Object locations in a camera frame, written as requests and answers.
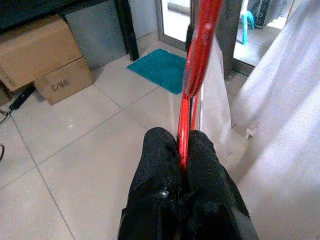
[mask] stacked cardboard boxes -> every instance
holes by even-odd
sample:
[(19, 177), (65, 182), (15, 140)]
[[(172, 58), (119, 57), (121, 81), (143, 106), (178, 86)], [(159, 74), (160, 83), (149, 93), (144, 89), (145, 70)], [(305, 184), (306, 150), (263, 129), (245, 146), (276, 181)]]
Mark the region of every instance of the stacked cardboard boxes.
[(93, 84), (68, 25), (57, 15), (0, 35), (0, 80), (10, 91), (34, 82), (51, 104)]

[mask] blue mat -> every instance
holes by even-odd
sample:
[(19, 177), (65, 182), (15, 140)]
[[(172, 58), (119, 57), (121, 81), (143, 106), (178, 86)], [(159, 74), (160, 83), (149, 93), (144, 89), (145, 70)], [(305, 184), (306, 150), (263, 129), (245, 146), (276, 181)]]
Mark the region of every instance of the blue mat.
[(185, 64), (185, 58), (157, 49), (127, 68), (171, 93), (179, 94), (182, 91)]

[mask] blue plastic stool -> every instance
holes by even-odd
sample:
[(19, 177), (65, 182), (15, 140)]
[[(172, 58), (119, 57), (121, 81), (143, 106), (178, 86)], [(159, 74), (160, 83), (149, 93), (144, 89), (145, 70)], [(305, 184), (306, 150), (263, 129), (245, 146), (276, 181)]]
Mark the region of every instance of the blue plastic stool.
[(245, 45), (248, 41), (248, 19), (250, 20), (251, 29), (255, 28), (255, 19), (250, 11), (242, 11), (240, 13), (242, 26), (243, 26), (243, 35), (242, 35), (242, 44)]

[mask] white curtain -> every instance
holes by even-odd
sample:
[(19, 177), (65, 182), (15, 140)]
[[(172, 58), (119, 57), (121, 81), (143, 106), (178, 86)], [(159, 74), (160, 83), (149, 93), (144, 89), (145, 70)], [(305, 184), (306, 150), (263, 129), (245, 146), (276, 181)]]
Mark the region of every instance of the white curtain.
[(235, 180), (260, 239), (320, 239), (320, 2), (304, 0), (246, 80), (230, 131), (219, 46), (204, 81), (203, 131)]

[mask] cardboard box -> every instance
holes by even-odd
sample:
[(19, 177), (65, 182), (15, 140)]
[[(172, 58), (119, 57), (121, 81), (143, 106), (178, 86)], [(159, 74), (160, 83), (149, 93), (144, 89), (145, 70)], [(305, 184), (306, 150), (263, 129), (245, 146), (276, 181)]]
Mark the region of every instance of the cardboard box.
[(81, 56), (66, 22), (49, 16), (0, 35), (0, 80), (14, 91)]
[(84, 57), (34, 81), (36, 89), (52, 105), (93, 83)]
[(8, 97), (8, 93), (6, 91), (6, 88), (0, 82), (0, 106), (8, 103), (9, 101), (10, 101), (10, 99)]

